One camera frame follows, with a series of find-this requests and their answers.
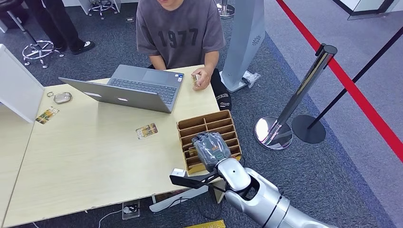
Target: gray carpet floor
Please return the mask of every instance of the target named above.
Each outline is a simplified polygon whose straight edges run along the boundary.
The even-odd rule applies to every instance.
[[[319,42],[335,45],[335,59],[354,77],[403,25],[403,11],[360,20],[332,0],[285,0]],[[276,1],[265,1],[266,30],[284,59],[301,80],[314,60],[314,50]],[[400,38],[357,82],[368,101],[403,140],[403,38]],[[326,69],[309,92],[314,106],[323,110],[343,89]],[[403,165],[347,93],[325,116],[358,171],[397,227],[403,227]]]
[[[79,56],[69,52],[63,58],[54,56],[48,59],[48,69],[42,69],[36,63],[28,66],[28,70],[44,86],[50,86],[61,84],[57,79],[59,76],[91,80],[110,77],[119,64],[148,66],[147,57],[138,54],[135,49],[135,24],[125,22],[126,17],[134,16],[135,8],[135,4],[124,4],[120,14],[107,14],[105,20],[86,16],[79,7],[68,8],[81,38],[95,41],[97,47]],[[233,20],[223,20],[222,23],[227,47],[221,50],[219,69],[223,68]],[[36,38],[45,38],[33,20],[26,24],[26,28]],[[22,60],[21,44],[25,40],[19,30],[0,34],[0,43]],[[320,144],[310,145],[295,137],[292,145],[280,152],[266,151],[258,145],[253,136],[254,124],[263,116],[279,115],[295,91],[298,78],[269,35],[266,35],[249,71],[258,72],[262,77],[251,89],[244,88],[232,94],[232,115],[246,158],[245,166],[277,185],[294,207],[319,220],[338,227],[395,227],[326,122],[327,136]],[[314,103],[307,97],[293,116],[317,113]],[[210,217],[220,211],[210,192],[196,197],[195,201],[201,211]],[[209,221],[191,201],[156,214],[148,209],[150,204],[150,198],[142,200],[139,218],[122,221],[117,213],[104,219],[101,227],[181,228]],[[40,228],[96,228],[104,215],[120,209],[120,204],[112,205],[92,209],[88,213],[39,221],[37,225]],[[226,201],[222,204],[219,219],[224,219],[229,228],[258,227]],[[26,224],[18,227],[34,226]]]

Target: man's hand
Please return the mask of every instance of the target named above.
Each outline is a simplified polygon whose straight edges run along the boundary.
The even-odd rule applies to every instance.
[[[197,86],[194,86],[194,90],[203,90],[207,88],[210,84],[211,75],[213,74],[213,70],[208,69],[207,67],[201,67],[195,70],[192,75],[199,75],[199,79],[197,80]]]

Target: black pants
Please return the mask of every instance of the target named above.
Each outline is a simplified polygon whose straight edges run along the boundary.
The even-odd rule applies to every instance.
[[[65,47],[77,51],[84,46],[78,38],[76,28],[66,13],[62,0],[25,0],[32,14],[55,47]]]
[[[225,85],[221,82],[221,76],[218,69],[214,69],[213,74],[211,75],[210,80],[211,87],[213,88],[213,92],[215,95],[215,99],[217,100],[218,108],[220,110],[230,110],[232,108],[231,95],[228,92]]]

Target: yellow object on floor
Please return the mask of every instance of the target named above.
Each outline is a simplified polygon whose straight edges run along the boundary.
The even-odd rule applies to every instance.
[[[191,227],[185,227],[185,228],[225,228],[224,220],[219,220],[215,222],[208,222],[208,223],[203,223],[199,225],[194,225]]]

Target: keychain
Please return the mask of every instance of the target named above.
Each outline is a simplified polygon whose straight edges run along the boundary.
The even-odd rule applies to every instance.
[[[64,93],[56,94],[56,95],[54,95],[53,92],[49,92],[49,93],[46,94],[46,96],[53,97],[53,101],[56,104],[69,102],[71,100],[71,98],[72,98],[72,95],[69,92],[64,92]]]

